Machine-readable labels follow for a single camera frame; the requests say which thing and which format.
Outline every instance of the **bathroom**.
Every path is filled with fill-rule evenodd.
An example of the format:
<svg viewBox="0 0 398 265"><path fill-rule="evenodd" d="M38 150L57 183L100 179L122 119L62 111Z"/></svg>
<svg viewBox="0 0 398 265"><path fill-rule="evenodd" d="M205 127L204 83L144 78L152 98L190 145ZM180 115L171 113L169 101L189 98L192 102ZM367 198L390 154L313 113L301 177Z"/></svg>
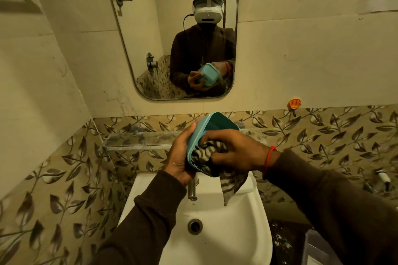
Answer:
<svg viewBox="0 0 398 265"><path fill-rule="evenodd" d="M149 52L168 61L174 30L192 13L192 0L175 19L163 3L163 20L140 8L128 21L135 2L159 11L161 1L0 0L0 264L88 264L137 173L158 171L167 157L104 142L179 132L211 112L360 188L382 167L391 186L373 195L398 207L396 11L369 13L369 0L238 0L234 11L225 0L237 34L229 91L144 96L139 66ZM194 24L186 18L186 29ZM293 98L302 101L294 112ZM255 178L269 221L308 224L291 197Z"/></svg>

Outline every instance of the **vr headset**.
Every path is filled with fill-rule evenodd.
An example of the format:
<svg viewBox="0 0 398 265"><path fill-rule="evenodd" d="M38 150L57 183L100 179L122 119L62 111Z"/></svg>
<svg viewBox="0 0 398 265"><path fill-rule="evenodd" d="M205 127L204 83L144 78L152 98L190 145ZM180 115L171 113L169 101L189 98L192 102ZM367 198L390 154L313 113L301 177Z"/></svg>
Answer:
<svg viewBox="0 0 398 265"><path fill-rule="evenodd" d="M192 11L197 23L217 24L224 14L224 1L220 5L218 0L194 0Z"/></svg>

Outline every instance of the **person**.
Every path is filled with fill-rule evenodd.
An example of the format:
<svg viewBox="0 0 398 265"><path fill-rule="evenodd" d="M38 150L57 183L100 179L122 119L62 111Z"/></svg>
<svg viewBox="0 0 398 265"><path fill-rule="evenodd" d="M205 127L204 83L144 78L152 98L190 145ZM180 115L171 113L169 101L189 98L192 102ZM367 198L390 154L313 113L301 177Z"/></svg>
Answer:
<svg viewBox="0 0 398 265"><path fill-rule="evenodd" d="M206 0L194 0L193 6L203 6ZM222 5L222 0L212 0L213 5ZM233 82L236 35L231 28L221 28L215 23L197 23L179 32L173 41L170 54L170 81L188 95L222 96ZM205 87L203 76L198 72L204 64L211 63L225 80Z"/></svg>
<svg viewBox="0 0 398 265"><path fill-rule="evenodd" d="M165 167L134 199L135 206L100 247L93 265L159 263L177 207L195 175L185 166L187 139L195 128L196 122L175 139ZM269 148L263 144L231 129L208 131L200 143L207 140L222 141L228 148L212 154L215 165L264 172ZM271 152L265 177L294 199L344 265L398 264L398 213L378 197L290 150Z"/></svg>

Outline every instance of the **mirror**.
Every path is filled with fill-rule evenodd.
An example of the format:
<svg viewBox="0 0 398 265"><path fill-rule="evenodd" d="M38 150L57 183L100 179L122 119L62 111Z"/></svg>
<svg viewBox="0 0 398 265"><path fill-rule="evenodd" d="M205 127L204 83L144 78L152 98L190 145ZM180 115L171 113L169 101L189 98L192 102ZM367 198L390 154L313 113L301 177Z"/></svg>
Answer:
<svg viewBox="0 0 398 265"><path fill-rule="evenodd" d="M237 0L114 0L114 6L144 97L214 98L231 90Z"/></svg>

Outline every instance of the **sink drain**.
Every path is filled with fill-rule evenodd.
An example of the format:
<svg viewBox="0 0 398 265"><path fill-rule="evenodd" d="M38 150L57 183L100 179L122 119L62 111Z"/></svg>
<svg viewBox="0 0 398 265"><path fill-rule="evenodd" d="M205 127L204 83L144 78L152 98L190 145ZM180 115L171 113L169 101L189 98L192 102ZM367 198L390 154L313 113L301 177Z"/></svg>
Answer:
<svg viewBox="0 0 398 265"><path fill-rule="evenodd" d="M192 235L199 235L202 228L203 224L199 219L192 219L188 222L188 232Z"/></svg>

